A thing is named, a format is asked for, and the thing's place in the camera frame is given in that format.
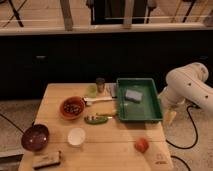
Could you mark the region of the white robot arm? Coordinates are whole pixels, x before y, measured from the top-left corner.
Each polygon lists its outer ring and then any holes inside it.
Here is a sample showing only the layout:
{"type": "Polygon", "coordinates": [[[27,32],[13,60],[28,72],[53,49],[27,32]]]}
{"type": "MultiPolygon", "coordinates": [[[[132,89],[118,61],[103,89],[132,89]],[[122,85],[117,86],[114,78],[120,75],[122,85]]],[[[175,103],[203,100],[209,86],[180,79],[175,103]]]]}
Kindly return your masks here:
{"type": "Polygon", "coordinates": [[[166,87],[159,94],[163,111],[163,124],[170,125],[177,115],[175,109],[189,100],[205,112],[213,114],[213,87],[205,81],[207,67],[199,62],[175,68],[166,75],[166,87]]]}

